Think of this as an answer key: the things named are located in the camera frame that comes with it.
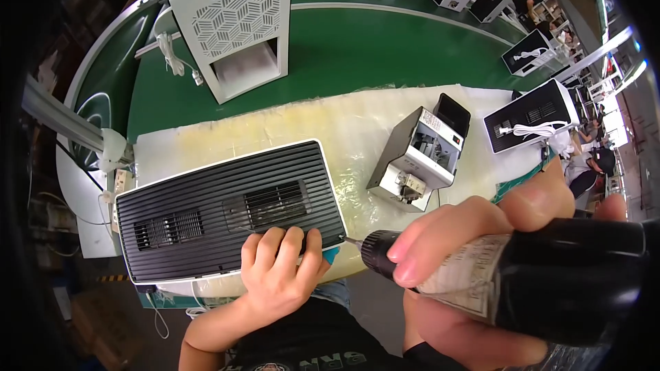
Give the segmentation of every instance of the sticker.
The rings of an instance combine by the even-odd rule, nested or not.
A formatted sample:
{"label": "sticker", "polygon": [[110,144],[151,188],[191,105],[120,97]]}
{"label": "sticker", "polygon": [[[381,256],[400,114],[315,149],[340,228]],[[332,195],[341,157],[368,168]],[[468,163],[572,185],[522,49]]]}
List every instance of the sticker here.
{"label": "sticker", "polygon": [[485,235],[445,258],[417,291],[486,319],[494,317],[497,290],[493,274],[510,235]]}

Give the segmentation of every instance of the plastic sheet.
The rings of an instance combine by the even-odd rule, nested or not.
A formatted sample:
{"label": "plastic sheet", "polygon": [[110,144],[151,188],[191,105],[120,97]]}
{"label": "plastic sheet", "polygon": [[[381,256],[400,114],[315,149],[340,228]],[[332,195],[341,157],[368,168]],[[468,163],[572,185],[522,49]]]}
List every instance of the plastic sheet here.
{"label": "plastic sheet", "polygon": [[528,367],[505,367],[505,371],[591,371],[605,357],[609,347],[568,347],[549,344],[548,354],[539,364]]}
{"label": "plastic sheet", "polygon": [[[348,233],[364,238],[376,229],[402,230],[422,213],[404,213],[365,190],[389,134],[419,106],[433,109],[442,92],[473,113],[470,133],[454,184],[433,194],[427,211],[438,203],[458,203],[470,195],[492,198],[499,182],[525,175],[540,162],[538,149],[492,154],[484,114],[506,104],[510,91],[439,86],[359,91],[285,104],[216,122],[145,134],[134,145],[136,181],[144,185],[180,172],[268,147],[318,138]],[[343,245],[323,282],[364,270],[357,249]],[[196,282],[197,296],[237,296],[245,292],[240,275]],[[163,290],[191,295],[190,283],[160,284]]]}

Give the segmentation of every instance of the black ventilation grille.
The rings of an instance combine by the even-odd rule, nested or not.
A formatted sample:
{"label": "black ventilation grille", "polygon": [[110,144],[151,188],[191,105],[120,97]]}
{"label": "black ventilation grille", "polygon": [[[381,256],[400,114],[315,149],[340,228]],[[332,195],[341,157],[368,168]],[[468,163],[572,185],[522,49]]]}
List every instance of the black ventilation grille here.
{"label": "black ventilation grille", "polygon": [[321,147],[302,142],[211,165],[117,197],[121,244],[136,283],[240,269],[253,232],[318,228],[323,247],[346,235]]}
{"label": "black ventilation grille", "polygon": [[510,147],[522,144],[522,136],[499,133],[500,128],[513,128],[516,124],[536,126],[544,122],[564,120],[571,122],[562,94],[554,80],[538,87],[531,92],[507,104],[484,118],[488,137],[491,139],[493,152],[501,152]]}

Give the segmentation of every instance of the finger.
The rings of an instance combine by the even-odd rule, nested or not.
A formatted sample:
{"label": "finger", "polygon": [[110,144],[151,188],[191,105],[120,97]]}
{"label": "finger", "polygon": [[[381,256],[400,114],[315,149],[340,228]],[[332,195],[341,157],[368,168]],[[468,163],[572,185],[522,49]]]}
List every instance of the finger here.
{"label": "finger", "polygon": [[427,226],[433,224],[434,221],[442,218],[442,215],[445,215],[451,210],[451,208],[453,208],[453,205],[442,205],[438,209],[415,219],[406,229],[403,230],[401,235],[399,235],[399,238],[397,238],[394,244],[389,248],[387,251],[387,258],[395,263],[402,261],[408,253],[410,245],[413,244],[419,234],[421,234]]}
{"label": "finger", "polygon": [[254,262],[255,267],[264,270],[269,270],[275,263],[275,255],[277,248],[279,248],[282,238],[285,237],[285,230],[282,228],[272,227],[266,231],[259,241],[257,247],[257,258]]}
{"label": "finger", "polygon": [[397,284],[411,288],[422,283],[451,252],[487,234],[511,233],[504,212],[482,197],[472,196],[429,222],[397,264]]}
{"label": "finger", "polygon": [[511,189],[498,203],[515,229],[536,231],[553,218],[571,218],[575,213],[571,190],[563,176],[558,177],[552,169],[554,167],[548,166],[546,172],[539,172]]}
{"label": "finger", "polygon": [[293,276],[296,273],[296,262],[300,256],[302,240],[305,233],[299,227],[290,227],[286,231],[284,239],[280,244],[280,250],[273,268],[286,275]]}
{"label": "finger", "polygon": [[417,331],[435,350],[476,371],[536,364],[547,351],[540,339],[474,321],[428,298],[417,299]]}
{"label": "finger", "polygon": [[301,284],[309,286],[312,284],[316,286],[318,283],[318,274],[321,269],[321,264],[325,262],[328,265],[326,260],[323,259],[321,252],[321,233],[318,229],[310,229],[307,233],[307,243],[305,248],[305,253],[302,256],[302,261],[300,262],[300,267],[298,267],[298,273],[296,274],[296,280]]}
{"label": "finger", "polygon": [[262,234],[251,234],[243,243],[241,248],[241,271],[252,268],[257,258],[257,246]]}
{"label": "finger", "polygon": [[626,201],[623,199],[623,196],[619,194],[609,195],[598,206],[593,217],[607,221],[625,221],[626,208]]}

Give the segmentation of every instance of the white box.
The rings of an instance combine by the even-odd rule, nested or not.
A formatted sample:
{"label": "white box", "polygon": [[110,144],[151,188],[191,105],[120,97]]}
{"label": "white box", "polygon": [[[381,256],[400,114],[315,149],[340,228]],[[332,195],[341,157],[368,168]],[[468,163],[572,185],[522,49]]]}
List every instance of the white box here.
{"label": "white box", "polygon": [[288,73],[291,0],[169,3],[181,36],[218,103]]}

